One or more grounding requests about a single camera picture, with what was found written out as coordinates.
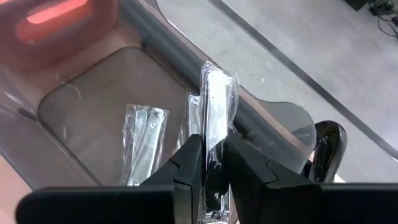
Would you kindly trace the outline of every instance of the plastic bag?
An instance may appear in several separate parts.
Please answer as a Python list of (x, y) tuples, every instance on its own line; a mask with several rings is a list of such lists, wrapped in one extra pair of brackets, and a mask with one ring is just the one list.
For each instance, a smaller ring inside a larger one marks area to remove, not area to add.
[(199, 221), (228, 223), (230, 189), (223, 166), (224, 142), (238, 108), (237, 74), (227, 74), (211, 62), (201, 70), (200, 113), (203, 167)]
[(158, 168), (168, 110), (127, 105), (123, 126), (123, 184), (138, 186)]
[(200, 97), (193, 93), (187, 94), (185, 102), (185, 116), (178, 134), (177, 146), (173, 152), (177, 152), (192, 134), (200, 134)]

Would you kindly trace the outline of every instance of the orange handle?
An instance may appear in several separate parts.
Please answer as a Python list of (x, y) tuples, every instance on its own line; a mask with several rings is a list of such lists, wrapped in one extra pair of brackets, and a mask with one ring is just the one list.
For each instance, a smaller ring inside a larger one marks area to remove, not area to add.
[(16, 35), (25, 43), (40, 42), (92, 15), (93, 1), (60, 0), (37, 6), (17, 24)]

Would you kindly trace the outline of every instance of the bin floor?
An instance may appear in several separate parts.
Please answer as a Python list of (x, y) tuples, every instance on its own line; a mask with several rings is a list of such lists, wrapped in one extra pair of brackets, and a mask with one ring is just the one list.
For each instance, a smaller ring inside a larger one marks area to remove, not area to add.
[(126, 105), (149, 105), (170, 111), (164, 162), (177, 142), (185, 94), (185, 87), (150, 55), (126, 47), (50, 92), (41, 101), (38, 116), (100, 184), (118, 185)]

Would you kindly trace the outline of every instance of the plastic bin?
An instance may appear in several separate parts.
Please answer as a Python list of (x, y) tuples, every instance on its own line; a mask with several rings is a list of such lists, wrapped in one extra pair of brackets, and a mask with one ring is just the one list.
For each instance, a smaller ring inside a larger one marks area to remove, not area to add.
[[(118, 185), (126, 105), (137, 104), (170, 111), (164, 163), (177, 142), (186, 92), (198, 92), (210, 58), (155, 1), (46, 2), (0, 3), (1, 154), (31, 189)], [(239, 94), (234, 124), (242, 137), (300, 172), (311, 141), (280, 122), (275, 104), (243, 88)], [(311, 129), (304, 110), (284, 107)]]

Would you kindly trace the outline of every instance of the gray floor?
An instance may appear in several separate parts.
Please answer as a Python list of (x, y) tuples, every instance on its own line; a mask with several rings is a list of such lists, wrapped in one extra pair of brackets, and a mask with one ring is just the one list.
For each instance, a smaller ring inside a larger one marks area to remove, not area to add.
[[(224, 0), (323, 88), (398, 148), (398, 45), (366, 9), (340, 0)], [(303, 106), (348, 133), (338, 171), (347, 182), (397, 182), (398, 162), (207, 0), (158, 0), (164, 16), (262, 100)]]

